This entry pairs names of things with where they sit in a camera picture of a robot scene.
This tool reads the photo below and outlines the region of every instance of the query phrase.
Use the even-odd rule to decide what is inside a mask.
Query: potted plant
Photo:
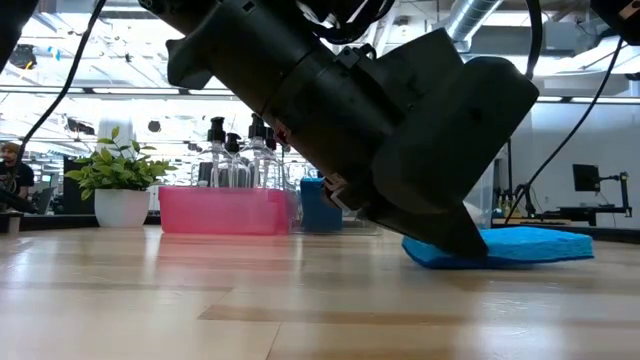
[[[144,224],[149,210],[146,191],[158,183],[167,171],[176,170],[168,161],[151,161],[150,155],[141,151],[155,150],[152,146],[140,147],[136,141],[121,145],[116,138],[119,128],[111,131],[111,138],[98,139],[105,144],[90,157],[79,158],[76,163],[86,164],[81,170],[69,171],[65,177],[79,182],[82,200],[95,192],[95,213],[102,227],[139,227]]]

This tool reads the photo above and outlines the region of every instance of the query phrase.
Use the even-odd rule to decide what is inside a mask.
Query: black pump cap
[[[276,133],[272,128],[267,128],[267,137],[265,139],[267,147],[273,151],[276,151]]]
[[[264,126],[264,120],[258,114],[251,114],[253,118],[253,123],[249,126],[249,139],[253,139],[254,137],[267,137],[267,128]]]
[[[227,150],[230,154],[235,154],[239,152],[240,144],[238,144],[238,140],[240,140],[240,135],[236,133],[228,133],[227,143],[224,144],[225,150]]]
[[[207,141],[221,141],[224,142],[225,132],[224,132],[224,118],[217,116],[211,119],[211,129],[207,133]]]

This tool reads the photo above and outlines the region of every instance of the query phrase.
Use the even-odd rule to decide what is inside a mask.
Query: blue sponge
[[[489,257],[470,261],[452,257],[433,245],[405,237],[402,247],[418,264],[430,269],[497,269],[593,259],[590,236],[532,227],[481,230]]]

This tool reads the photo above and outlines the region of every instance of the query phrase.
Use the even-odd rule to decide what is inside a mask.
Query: blue container
[[[322,181],[319,178],[300,181],[301,225],[304,232],[327,234],[342,231],[342,210],[326,203]]]

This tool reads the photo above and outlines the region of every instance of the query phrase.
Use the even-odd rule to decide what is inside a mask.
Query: person
[[[29,195],[29,188],[34,185],[33,170],[31,170],[28,165],[21,162],[13,183],[7,183],[11,176],[11,171],[13,171],[16,166],[19,151],[20,146],[17,144],[5,143],[2,145],[2,159],[4,161],[0,163],[0,182],[4,184],[5,189],[26,199]]]

